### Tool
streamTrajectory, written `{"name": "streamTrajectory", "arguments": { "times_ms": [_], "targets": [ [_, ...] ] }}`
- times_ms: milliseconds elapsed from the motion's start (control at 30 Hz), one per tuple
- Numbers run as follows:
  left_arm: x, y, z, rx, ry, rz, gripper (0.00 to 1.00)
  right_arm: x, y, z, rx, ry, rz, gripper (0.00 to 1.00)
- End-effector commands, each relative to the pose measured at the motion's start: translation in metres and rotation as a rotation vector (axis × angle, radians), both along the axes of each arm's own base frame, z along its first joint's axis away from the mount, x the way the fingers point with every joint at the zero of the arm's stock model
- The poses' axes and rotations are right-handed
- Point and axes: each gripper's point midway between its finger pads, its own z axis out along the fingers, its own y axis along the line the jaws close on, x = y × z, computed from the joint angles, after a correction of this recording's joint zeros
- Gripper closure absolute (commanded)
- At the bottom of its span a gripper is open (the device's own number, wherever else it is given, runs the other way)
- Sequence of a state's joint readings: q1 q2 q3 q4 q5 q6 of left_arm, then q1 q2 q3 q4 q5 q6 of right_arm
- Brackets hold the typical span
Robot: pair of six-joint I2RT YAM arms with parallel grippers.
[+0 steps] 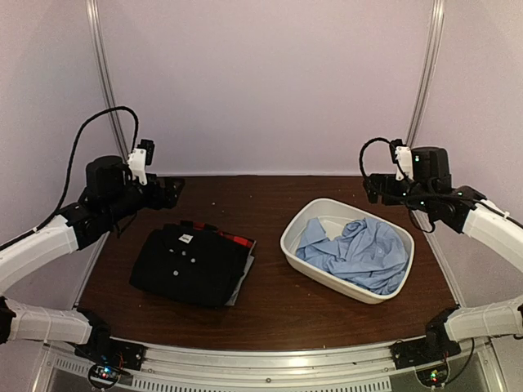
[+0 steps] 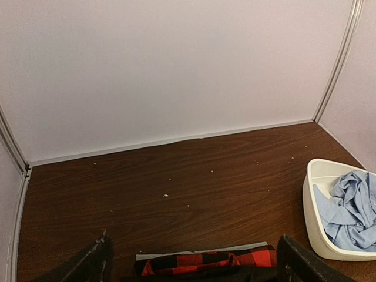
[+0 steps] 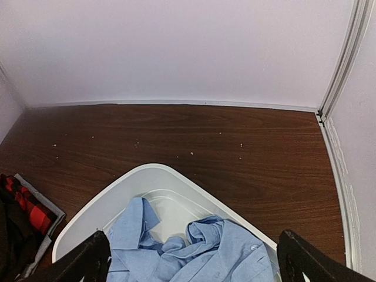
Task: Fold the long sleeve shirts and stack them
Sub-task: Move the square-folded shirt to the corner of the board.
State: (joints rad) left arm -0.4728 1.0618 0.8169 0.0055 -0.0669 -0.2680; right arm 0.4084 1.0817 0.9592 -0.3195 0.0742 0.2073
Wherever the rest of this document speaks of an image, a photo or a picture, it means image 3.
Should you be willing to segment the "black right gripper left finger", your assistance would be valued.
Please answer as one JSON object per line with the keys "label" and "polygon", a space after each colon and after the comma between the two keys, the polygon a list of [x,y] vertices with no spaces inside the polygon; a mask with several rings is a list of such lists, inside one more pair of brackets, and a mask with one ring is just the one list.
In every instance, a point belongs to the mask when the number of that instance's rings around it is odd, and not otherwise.
{"label": "black right gripper left finger", "polygon": [[96,231],[69,253],[26,281],[106,281],[111,264],[109,241]]}

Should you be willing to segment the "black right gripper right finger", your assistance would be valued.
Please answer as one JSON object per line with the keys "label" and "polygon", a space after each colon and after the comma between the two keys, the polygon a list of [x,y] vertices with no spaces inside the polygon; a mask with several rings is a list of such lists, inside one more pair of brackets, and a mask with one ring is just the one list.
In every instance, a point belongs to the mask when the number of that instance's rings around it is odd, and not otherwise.
{"label": "black right gripper right finger", "polygon": [[330,259],[292,230],[284,230],[277,245],[282,281],[361,281],[372,279]]}

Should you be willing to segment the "light blue long sleeve shirt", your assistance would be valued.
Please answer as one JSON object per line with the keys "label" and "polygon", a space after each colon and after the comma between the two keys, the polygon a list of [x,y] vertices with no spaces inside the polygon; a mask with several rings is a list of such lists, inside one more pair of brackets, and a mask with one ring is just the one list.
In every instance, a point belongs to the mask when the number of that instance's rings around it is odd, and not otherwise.
{"label": "light blue long sleeve shirt", "polygon": [[108,281],[274,281],[265,244],[219,216],[189,223],[186,238],[165,243],[150,231],[159,219],[141,197],[130,201],[108,233]]}

